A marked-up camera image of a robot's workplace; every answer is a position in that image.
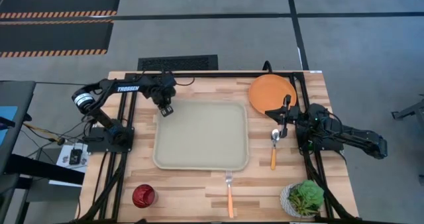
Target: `square tray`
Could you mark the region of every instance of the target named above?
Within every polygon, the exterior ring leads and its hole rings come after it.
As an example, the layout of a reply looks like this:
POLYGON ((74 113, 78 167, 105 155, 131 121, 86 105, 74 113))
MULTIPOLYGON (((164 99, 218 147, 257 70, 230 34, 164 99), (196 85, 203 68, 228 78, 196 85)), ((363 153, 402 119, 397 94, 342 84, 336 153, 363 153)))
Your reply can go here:
POLYGON ((247 114, 242 103, 175 99, 172 107, 167 117, 157 114, 157 167, 237 171, 247 165, 247 114))

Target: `red glass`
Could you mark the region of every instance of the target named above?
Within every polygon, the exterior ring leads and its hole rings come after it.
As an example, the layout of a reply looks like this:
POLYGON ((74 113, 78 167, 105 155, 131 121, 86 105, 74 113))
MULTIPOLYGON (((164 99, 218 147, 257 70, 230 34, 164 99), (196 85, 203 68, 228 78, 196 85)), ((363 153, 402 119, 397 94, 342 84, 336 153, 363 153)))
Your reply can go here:
POLYGON ((138 186, 132 193, 132 202, 139 208, 148 207, 155 203, 157 199, 158 194, 148 184, 138 186))

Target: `green plant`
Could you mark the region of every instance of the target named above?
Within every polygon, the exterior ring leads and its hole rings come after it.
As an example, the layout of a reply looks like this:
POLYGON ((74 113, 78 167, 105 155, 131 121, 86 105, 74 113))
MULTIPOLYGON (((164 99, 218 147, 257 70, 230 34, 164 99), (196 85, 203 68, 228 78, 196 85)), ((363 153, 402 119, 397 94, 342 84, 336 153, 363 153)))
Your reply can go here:
POLYGON ((315 182, 305 180, 290 190, 289 201, 302 216, 318 213, 324 202, 324 190, 315 182))

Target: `orange-handled spoon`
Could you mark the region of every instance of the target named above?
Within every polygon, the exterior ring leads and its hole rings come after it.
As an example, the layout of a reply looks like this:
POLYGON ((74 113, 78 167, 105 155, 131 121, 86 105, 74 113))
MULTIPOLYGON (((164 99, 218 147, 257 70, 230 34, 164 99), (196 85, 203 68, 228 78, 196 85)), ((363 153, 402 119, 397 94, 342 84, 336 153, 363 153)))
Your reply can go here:
POLYGON ((271 132, 271 140, 272 140, 272 154, 271 154, 271 170, 276 169, 276 159, 277 159, 277 149, 276 144, 280 139, 280 132, 277 129, 274 129, 271 132))

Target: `orange-handled fork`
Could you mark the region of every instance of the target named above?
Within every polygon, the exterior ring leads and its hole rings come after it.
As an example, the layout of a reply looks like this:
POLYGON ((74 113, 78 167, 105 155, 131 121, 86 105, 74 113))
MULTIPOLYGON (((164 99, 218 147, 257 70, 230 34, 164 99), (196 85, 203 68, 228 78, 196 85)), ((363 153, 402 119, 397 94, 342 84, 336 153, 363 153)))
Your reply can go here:
POLYGON ((228 189, 228 214, 230 218, 234 218, 233 195, 231 194, 231 184, 233 182, 233 175, 231 174, 231 171, 225 172, 225 182, 227 183, 228 189))

